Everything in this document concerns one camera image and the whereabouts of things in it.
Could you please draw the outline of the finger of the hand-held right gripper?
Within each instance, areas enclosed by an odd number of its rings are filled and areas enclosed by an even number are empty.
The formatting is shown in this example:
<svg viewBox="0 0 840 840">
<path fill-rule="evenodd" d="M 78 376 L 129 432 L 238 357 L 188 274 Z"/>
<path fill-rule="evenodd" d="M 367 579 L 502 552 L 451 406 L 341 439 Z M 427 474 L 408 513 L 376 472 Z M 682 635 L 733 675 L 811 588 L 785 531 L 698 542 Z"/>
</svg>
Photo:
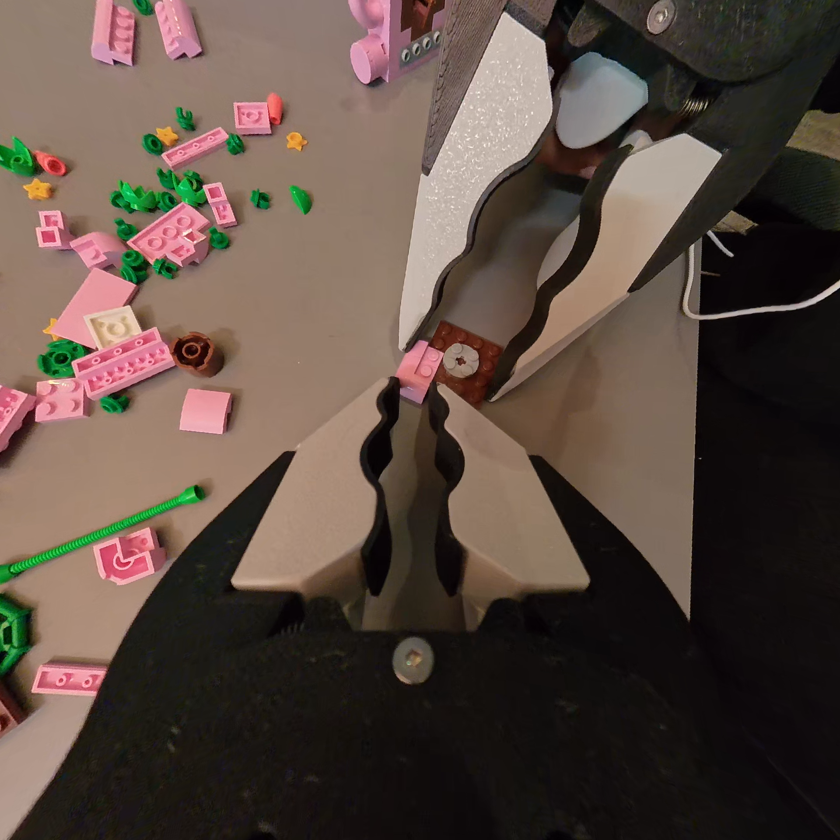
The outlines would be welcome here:
<svg viewBox="0 0 840 840">
<path fill-rule="evenodd" d="M 720 159 L 677 134 L 637 150 L 624 146 L 604 163 L 584 192 L 570 253 L 539 287 L 530 318 L 497 363 L 493 401 L 628 297 Z"/>
<path fill-rule="evenodd" d="M 449 272 L 471 250 L 490 195 L 535 156 L 551 118 L 545 42 L 500 14 L 419 181 L 398 322 L 402 350 L 425 328 Z"/>
</svg>

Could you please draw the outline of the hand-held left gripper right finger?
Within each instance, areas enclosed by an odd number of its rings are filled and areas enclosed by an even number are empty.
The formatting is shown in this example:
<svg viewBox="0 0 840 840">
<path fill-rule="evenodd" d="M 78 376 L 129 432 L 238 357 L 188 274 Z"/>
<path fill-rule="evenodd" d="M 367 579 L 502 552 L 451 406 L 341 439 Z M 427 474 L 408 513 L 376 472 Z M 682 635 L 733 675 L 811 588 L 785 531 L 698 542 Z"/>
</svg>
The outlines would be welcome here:
<svg viewBox="0 0 840 840">
<path fill-rule="evenodd" d="M 526 450 L 446 386 L 428 398 L 445 482 L 434 551 L 448 595 L 581 592 L 590 576 Z"/>
</svg>

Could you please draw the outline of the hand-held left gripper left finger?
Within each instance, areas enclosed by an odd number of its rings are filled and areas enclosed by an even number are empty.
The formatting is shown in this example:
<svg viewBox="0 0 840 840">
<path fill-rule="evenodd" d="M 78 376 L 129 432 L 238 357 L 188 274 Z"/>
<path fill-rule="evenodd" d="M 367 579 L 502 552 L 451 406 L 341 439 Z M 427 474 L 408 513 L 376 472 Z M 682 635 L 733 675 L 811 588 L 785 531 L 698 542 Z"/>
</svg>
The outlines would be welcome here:
<svg viewBox="0 0 840 840">
<path fill-rule="evenodd" d="M 234 588 L 305 599 L 382 593 L 392 535 L 380 477 L 392 460 L 399 391 L 395 377 L 380 379 L 299 444 Z"/>
</svg>

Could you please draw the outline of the small brown square plate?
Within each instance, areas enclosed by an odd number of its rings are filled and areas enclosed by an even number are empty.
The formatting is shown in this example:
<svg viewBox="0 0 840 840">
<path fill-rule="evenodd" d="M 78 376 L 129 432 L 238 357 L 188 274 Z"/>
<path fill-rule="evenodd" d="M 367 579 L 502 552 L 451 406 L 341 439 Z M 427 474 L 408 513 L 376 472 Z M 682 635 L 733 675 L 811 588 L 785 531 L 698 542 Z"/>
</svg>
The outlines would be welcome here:
<svg viewBox="0 0 840 840">
<path fill-rule="evenodd" d="M 434 381 L 445 385 L 470 405 L 479 406 L 484 401 L 487 388 L 495 374 L 502 347 L 451 322 L 440 321 L 430 344 L 445 353 L 453 343 L 466 343 L 478 351 L 480 357 L 478 372 L 468 379 L 459 380 L 446 374 L 442 361 Z"/>
</svg>

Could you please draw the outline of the pink curved corner brick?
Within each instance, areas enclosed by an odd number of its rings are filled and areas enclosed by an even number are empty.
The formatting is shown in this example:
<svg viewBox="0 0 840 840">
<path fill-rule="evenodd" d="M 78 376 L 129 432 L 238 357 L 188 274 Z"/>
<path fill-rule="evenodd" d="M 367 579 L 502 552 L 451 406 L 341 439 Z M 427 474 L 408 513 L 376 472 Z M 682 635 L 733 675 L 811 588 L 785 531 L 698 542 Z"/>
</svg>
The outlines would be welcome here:
<svg viewBox="0 0 840 840">
<path fill-rule="evenodd" d="M 444 353 L 428 341 L 416 341 L 405 353 L 396 371 L 401 397 L 416 405 L 422 405 L 443 357 Z"/>
</svg>

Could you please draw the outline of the pink brick-built model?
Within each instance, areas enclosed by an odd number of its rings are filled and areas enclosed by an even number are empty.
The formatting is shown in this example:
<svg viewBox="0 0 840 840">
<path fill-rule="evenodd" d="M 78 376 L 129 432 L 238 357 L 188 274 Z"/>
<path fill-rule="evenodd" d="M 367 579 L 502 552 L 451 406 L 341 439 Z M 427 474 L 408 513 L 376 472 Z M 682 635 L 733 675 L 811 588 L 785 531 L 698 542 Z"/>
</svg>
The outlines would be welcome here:
<svg viewBox="0 0 840 840">
<path fill-rule="evenodd" d="M 446 1 L 349 1 L 366 36 L 350 48 L 350 61 L 365 85 L 393 81 L 437 56 L 448 15 Z"/>
</svg>

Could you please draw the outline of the pink curved slope tile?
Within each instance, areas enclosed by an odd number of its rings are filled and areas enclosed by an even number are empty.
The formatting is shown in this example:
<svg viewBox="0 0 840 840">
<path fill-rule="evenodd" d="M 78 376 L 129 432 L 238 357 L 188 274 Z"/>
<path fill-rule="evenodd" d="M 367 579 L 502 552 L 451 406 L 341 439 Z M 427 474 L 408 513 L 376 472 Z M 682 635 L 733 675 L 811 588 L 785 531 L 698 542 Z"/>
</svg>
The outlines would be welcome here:
<svg viewBox="0 0 840 840">
<path fill-rule="evenodd" d="M 231 413 L 234 394 L 190 388 L 182 405 L 179 430 L 201 434 L 225 434 Z"/>
</svg>

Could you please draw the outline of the brown round brick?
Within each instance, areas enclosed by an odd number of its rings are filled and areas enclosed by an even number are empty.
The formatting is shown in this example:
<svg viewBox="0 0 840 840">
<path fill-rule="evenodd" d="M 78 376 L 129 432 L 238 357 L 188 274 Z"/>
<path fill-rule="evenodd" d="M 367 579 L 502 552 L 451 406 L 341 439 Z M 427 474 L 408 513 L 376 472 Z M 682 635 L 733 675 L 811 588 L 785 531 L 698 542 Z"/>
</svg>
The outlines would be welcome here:
<svg viewBox="0 0 840 840">
<path fill-rule="evenodd" d="M 224 352 L 201 332 L 174 339 L 170 352 L 175 364 L 195 376 L 212 377 L 224 367 Z"/>
</svg>

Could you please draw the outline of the pink notched round-corner brick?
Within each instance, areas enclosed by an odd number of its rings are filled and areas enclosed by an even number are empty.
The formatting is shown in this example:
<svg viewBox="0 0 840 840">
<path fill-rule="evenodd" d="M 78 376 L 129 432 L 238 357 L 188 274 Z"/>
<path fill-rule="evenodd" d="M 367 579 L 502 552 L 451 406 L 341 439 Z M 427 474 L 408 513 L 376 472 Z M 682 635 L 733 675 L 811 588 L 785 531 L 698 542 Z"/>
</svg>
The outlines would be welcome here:
<svg viewBox="0 0 840 840">
<path fill-rule="evenodd" d="M 100 577 L 116 585 L 127 585 L 155 574 L 167 560 L 156 531 L 143 528 L 95 544 L 94 558 Z"/>
</svg>

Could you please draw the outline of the green flexible rod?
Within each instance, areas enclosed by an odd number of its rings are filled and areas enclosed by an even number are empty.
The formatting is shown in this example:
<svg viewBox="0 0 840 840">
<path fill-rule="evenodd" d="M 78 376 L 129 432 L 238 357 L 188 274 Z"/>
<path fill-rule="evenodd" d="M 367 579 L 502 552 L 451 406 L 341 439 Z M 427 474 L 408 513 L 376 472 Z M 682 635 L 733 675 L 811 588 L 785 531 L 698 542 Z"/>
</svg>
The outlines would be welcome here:
<svg viewBox="0 0 840 840">
<path fill-rule="evenodd" d="M 1 585 L 10 582 L 24 572 L 27 572 L 34 567 L 55 560 L 66 554 L 73 553 L 84 547 L 92 545 L 96 541 L 109 538 L 126 529 L 139 525 L 163 513 L 196 504 L 203 501 L 206 497 L 205 489 L 199 485 L 192 485 L 185 488 L 179 495 L 169 500 L 165 500 L 158 505 L 138 511 L 133 515 L 120 519 L 109 524 L 103 528 L 86 533 L 80 537 L 63 542 L 48 550 L 33 554 L 25 559 L 17 560 L 11 563 L 3 563 L 1 565 Z"/>
</svg>

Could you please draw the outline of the long pink hollow brick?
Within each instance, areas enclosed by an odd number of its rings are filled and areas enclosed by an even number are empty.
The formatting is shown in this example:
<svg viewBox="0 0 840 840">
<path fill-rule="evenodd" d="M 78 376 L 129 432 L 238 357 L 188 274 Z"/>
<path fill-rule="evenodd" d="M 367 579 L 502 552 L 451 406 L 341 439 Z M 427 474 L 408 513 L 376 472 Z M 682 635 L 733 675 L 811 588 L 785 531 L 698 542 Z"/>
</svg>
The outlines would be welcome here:
<svg viewBox="0 0 840 840">
<path fill-rule="evenodd" d="M 92 400 L 124 391 L 175 367 L 168 344 L 155 328 L 85 355 L 71 364 L 76 378 Z"/>
</svg>

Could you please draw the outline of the person's black clothing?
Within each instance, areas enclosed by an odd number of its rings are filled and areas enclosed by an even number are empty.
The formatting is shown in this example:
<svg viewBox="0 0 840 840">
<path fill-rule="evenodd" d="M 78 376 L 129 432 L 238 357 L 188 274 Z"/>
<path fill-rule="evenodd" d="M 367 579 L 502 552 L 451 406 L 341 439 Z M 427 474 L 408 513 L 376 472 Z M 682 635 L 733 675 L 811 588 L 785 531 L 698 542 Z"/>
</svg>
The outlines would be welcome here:
<svg viewBox="0 0 840 840">
<path fill-rule="evenodd" d="M 838 292 L 699 327 L 690 618 L 814 838 L 838 838 Z"/>
</svg>

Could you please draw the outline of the pink four-stud brick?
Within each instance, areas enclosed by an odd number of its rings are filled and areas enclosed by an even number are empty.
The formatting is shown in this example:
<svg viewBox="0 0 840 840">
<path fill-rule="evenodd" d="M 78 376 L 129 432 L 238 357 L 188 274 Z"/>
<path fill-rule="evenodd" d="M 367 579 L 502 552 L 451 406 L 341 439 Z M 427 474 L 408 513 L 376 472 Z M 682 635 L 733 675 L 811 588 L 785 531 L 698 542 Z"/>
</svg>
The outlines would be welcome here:
<svg viewBox="0 0 840 840">
<path fill-rule="evenodd" d="M 35 421 L 39 424 L 79 419 L 91 414 L 91 400 L 84 384 L 77 378 L 39 381 L 35 396 Z"/>
</svg>

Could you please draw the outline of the cream square plate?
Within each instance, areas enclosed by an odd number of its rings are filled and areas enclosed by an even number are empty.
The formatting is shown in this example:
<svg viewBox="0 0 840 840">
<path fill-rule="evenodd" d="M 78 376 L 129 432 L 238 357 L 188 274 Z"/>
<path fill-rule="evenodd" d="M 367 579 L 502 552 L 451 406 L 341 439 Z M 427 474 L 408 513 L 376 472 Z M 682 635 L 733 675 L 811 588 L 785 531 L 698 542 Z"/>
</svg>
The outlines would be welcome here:
<svg viewBox="0 0 840 840">
<path fill-rule="evenodd" d="M 143 331 L 129 305 L 87 314 L 83 319 L 97 350 L 105 350 Z"/>
</svg>

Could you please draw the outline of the pink narrow three-stud plate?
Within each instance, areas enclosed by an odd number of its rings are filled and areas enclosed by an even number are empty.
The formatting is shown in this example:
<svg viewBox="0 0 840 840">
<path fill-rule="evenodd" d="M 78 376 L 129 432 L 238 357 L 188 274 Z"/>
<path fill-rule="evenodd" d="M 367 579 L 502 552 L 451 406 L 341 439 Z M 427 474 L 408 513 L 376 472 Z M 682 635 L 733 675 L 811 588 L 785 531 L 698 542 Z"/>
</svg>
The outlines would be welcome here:
<svg viewBox="0 0 840 840">
<path fill-rule="evenodd" d="M 228 133 L 219 127 L 171 147 L 161 154 L 161 160 L 169 168 L 178 170 L 225 148 L 227 141 Z"/>
<path fill-rule="evenodd" d="M 94 697 L 108 672 L 106 665 L 48 661 L 37 668 L 34 695 Z"/>
</svg>

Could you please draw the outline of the green round plate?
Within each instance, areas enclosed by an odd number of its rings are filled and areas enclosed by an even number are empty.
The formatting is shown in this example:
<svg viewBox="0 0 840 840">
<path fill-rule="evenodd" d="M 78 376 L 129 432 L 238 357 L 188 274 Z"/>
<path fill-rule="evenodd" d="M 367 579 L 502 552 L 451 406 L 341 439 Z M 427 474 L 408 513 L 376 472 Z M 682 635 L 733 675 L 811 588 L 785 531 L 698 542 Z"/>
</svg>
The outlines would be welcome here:
<svg viewBox="0 0 840 840">
<path fill-rule="evenodd" d="M 69 339 L 57 339 L 47 344 L 45 351 L 37 357 L 37 366 L 48 379 L 58 380 L 75 377 L 73 362 L 87 356 L 91 350 Z"/>
</svg>

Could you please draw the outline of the pink flat square tile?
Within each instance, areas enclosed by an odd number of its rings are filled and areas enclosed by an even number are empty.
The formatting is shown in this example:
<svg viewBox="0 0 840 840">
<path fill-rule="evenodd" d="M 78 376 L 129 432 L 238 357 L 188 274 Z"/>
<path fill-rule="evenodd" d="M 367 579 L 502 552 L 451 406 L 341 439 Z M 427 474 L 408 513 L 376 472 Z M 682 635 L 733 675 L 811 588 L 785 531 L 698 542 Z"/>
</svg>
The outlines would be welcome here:
<svg viewBox="0 0 840 840">
<path fill-rule="evenodd" d="M 131 281 L 104 269 L 91 269 L 57 319 L 56 335 L 93 349 L 93 341 L 83 317 L 129 305 L 138 289 Z"/>
</svg>

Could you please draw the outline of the green web wheel piece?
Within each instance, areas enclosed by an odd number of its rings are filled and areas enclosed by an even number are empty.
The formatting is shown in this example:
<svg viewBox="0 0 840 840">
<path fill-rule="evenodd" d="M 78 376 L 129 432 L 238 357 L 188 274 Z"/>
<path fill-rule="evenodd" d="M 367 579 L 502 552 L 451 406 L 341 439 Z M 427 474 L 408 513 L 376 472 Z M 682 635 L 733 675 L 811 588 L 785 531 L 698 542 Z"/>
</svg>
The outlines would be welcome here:
<svg viewBox="0 0 840 840">
<path fill-rule="evenodd" d="M 8 675 L 31 649 L 32 609 L 1 595 L 1 677 Z"/>
</svg>

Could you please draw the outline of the large pink hollow brick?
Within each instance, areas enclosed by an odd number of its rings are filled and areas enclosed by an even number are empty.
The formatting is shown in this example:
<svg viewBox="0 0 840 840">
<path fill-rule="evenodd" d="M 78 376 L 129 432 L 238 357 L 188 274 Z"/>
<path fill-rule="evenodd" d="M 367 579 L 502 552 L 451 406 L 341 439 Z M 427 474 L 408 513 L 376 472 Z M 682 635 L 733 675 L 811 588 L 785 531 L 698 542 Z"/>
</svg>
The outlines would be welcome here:
<svg viewBox="0 0 840 840">
<path fill-rule="evenodd" d="M 0 451 L 21 428 L 27 414 L 35 407 L 36 396 L 1 385 L 1 438 Z"/>
</svg>

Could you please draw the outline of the pink ridged brick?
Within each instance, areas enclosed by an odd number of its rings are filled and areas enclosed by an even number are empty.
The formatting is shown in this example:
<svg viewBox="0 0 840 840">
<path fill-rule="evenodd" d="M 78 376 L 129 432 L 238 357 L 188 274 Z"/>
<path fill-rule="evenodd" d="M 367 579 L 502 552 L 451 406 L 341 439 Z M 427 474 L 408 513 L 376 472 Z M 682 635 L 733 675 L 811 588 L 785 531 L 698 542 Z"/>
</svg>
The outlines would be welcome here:
<svg viewBox="0 0 840 840">
<path fill-rule="evenodd" d="M 131 67 L 136 20 L 133 13 L 114 1 L 95 3 L 91 36 L 91 57 L 101 63 L 118 62 Z"/>
<path fill-rule="evenodd" d="M 165 54 L 172 60 L 195 58 L 203 53 L 191 9 L 186 1 L 158 1 L 154 4 Z"/>
</svg>

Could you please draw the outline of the pink plate with round holes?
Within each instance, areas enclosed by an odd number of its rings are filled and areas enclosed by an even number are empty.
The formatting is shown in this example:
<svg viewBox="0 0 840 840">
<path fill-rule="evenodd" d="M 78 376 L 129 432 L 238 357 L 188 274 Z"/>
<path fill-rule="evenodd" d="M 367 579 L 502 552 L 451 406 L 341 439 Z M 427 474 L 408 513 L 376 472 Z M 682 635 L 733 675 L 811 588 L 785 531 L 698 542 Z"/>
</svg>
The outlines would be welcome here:
<svg viewBox="0 0 840 840">
<path fill-rule="evenodd" d="M 128 240 L 127 247 L 141 253 L 150 263 L 157 259 L 169 259 L 175 241 L 182 232 L 200 230 L 206 235 L 211 223 L 199 210 L 185 203 L 177 204 L 152 224 Z"/>
</svg>

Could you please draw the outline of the pink rounded brick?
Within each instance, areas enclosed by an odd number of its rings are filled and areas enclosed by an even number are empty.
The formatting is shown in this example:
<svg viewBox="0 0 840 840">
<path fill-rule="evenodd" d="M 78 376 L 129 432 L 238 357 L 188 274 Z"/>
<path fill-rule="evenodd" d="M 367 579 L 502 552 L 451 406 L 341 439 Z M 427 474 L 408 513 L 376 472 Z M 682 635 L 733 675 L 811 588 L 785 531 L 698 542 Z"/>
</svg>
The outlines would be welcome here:
<svg viewBox="0 0 840 840">
<path fill-rule="evenodd" d="M 105 270 L 119 266 L 125 243 L 116 235 L 104 232 L 92 232 L 70 241 L 70 248 L 80 257 L 85 267 Z"/>
</svg>

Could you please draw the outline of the scattered small green pieces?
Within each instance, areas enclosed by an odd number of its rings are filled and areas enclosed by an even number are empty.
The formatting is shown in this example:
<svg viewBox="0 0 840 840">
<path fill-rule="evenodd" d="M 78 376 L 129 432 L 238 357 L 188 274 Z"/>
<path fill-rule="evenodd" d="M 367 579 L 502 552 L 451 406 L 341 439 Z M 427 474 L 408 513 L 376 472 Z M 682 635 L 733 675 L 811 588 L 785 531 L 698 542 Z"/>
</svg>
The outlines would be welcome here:
<svg viewBox="0 0 840 840">
<path fill-rule="evenodd" d="M 143 136 L 143 147 L 148 152 L 160 157 L 163 152 L 170 149 L 166 149 L 157 139 L 156 134 L 151 133 Z M 225 148 L 231 154 L 242 153 L 244 150 L 242 135 L 236 132 L 228 133 Z M 218 249 L 227 247 L 228 239 L 222 233 L 222 228 L 216 227 L 214 215 L 210 206 L 207 204 L 207 199 L 203 192 L 205 183 L 201 177 L 192 171 L 188 171 L 186 167 L 173 170 L 166 166 L 165 169 L 158 168 L 156 174 L 162 186 L 160 191 L 146 190 L 141 185 L 132 186 L 128 182 L 120 181 L 119 189 L 110 195 L 109 200 L 111 205 L 127 214 L 135 212 L 149 214 L 161 212 L 164 215 L 171 211 L 177 204 L 185 203 L 199 210 L 210 221 L 211 225 L 206 231 L 206 236 L 209 239 L 209 247 Z M 142 281 L 145 281 L 146 268 L 148 266 L 151 266 L 157 274 L 163 277 L 173 278 L 174 271 L 179 267 L 175 263 L 165 258 L 157 259 L 154 263 L 151 263 L 140 252 L 127 247 L 128 240 L 137 235 L 141 230 L 121 218 L 116 218 L 114 223 L 117 226 L 117 233 L 115 235 L 125 243 L 126 250 L 122 254 L 121 264 L 106 268 L 106 271 L 125 280 L 129 280 L 137 286 Z"/>
</svg>

